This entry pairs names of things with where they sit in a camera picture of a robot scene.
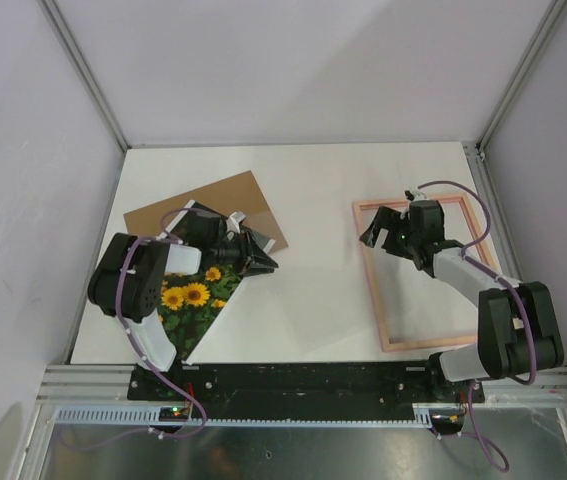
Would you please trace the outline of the pink wooden picture frame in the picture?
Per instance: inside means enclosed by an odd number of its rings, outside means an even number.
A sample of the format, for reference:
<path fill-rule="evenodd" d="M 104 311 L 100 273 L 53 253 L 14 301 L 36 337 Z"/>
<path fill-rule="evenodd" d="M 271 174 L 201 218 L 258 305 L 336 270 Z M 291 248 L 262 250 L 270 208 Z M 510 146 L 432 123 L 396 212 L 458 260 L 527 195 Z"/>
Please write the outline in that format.
<path fill-rule="evenodd" d="M 462 243 L 479 238 L 484 221 L 477 216 L 476 202 L 465 193 L 434 195 L 444 209 L 446 233 Z M 360 200 L 353 203 L 357 234 L 370 225 L 379 207 L 403 210 L 401 198 Z M 374 319 L 383 352 L 430 348 L 458 348 L 477 339 L 474 305 L 441 281 L 415 269 L 412 261 L 385 253 L 379 236 L 377 248 L 361 245 Z M 471 247 L 470 253 L 496 269 L 498 261 L 490 241 Z"/>

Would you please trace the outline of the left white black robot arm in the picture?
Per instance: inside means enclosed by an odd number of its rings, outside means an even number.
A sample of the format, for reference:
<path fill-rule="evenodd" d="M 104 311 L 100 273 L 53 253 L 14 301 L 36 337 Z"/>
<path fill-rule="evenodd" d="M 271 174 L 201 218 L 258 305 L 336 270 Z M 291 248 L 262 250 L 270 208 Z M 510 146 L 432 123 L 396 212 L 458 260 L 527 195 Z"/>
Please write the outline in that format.
<path fill-rule="evenodd" d="M 235 211 L 222 215 L 193 203 L 168 212 L 157 236 L 117 233 L 88 286 L 88 299 L 120 321 L 139 364 L 154 369 L 149 387 L 177 397 L 186 361 L 240 283 L 271 274 L 275 239 Z"/>

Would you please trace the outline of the clear acrylic sheet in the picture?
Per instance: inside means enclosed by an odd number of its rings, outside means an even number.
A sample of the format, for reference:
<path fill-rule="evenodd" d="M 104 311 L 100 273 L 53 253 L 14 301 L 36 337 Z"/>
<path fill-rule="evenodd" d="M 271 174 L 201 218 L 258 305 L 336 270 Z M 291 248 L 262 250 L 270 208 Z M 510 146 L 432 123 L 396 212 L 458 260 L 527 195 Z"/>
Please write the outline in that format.
<path fill-rule="evenodd" d="M 256 279 L 264 358 L 371 360 L 378 350 L 367 281 L 349 210 L 293 224 L 280 269 Z"/>

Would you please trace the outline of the sunflower photo print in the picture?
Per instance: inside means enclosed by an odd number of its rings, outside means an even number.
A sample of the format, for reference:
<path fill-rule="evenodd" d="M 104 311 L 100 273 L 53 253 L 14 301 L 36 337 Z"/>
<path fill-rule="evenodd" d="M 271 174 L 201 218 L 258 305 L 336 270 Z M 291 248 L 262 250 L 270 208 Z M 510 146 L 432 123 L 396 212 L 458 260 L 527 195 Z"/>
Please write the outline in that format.
<path fill-rule="evenodd" d="M 176 348 L 177 358 L 183 362 L 191 361 L 194 350 L 224 312 L 242 280 L 250 277 L 236 273 L 231 265 L 209 263 L 207 251 L 214 234 L 214 222 L 227 218 L 198 202 L 189 201 L 175 213 L 170 223 L 162 224 L 163 237 L 177 238 L 201 253 L 195 273 L 165 273 L 158 305 L 159 320 Z M 249 227 L 246 220 L 242 225 Z M 274 241 L 249 228 L 270 256 Z"/>

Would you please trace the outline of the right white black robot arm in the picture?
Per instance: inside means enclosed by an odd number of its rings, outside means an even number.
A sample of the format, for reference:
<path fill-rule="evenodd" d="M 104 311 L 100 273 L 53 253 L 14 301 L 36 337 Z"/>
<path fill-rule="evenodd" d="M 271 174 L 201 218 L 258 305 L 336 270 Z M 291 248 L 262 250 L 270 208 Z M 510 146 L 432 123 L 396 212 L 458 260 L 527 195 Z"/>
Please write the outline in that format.
<path fill-rule="evenodd" d="M 449 400 L 461 381 L 510 378 L 529 385 L 538 372 L 563 364 L 565 352 L 549 288 L 504 276 L 470 255 L 460 241 L 448 239 L 439 201 L 413 199 L 402 211 L 378 204 L 359 241 L 412 262 L 477 308 L 474 343 L 430 357 L 435 369 L 424 376 L 424 388 L 432 399 Z"/>

